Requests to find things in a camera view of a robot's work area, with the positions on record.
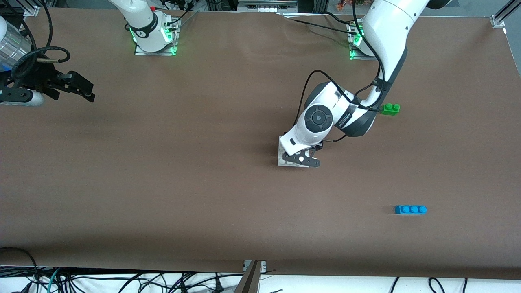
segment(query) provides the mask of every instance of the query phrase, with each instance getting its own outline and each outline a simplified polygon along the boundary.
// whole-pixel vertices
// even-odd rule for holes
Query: blue lego brick
[[[425,215],[427,207],[424,205],[395,205],[396,215]]]

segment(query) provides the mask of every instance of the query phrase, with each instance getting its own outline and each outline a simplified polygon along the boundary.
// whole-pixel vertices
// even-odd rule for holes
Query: silver cylinder
[[[16,61],[31,51],[31,42],[3,17],[0,17],[0,38],[0,71],[8,71]]]

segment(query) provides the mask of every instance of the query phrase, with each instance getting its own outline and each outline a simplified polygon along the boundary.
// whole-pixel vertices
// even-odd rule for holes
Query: teal cable
[[[51,276],[51,278],[49,279],[49,286],[47,287],[47,293],[51,293],[51,286],[53,285],[53,280],[54,278],[56,277],[56,274],[58,273],[58,271],[60,270],[60,268],[57,268],[53,275]]]

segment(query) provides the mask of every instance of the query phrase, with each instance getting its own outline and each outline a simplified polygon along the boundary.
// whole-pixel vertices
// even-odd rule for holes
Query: table surface
[[[277,166],[277,141],[307,75],[356,91],[377,69],[349,60],[342,33],[200,13],[177,56],[147,57],[117,10],[51,14],[72,54],[57,69],[92,81],[96,101],[0,107],[2,246],[49,266],[521,277],[521,82],[487,18],[420,18],[386,99],[400,114],[304,169]],[[29,26],[43,45],[45,15]],[[28,264],[0,255],[11,262]]]

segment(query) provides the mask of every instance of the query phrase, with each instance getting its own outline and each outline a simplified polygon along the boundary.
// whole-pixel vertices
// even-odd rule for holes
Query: green lego brick
[[[398,114],[399,112],[400,112],[399,104],[393,105],[391,103],[388,103],[383,106],[383,109],[382,109],[382,111],[380,111],[380,114],[394,116],[394,115]]]

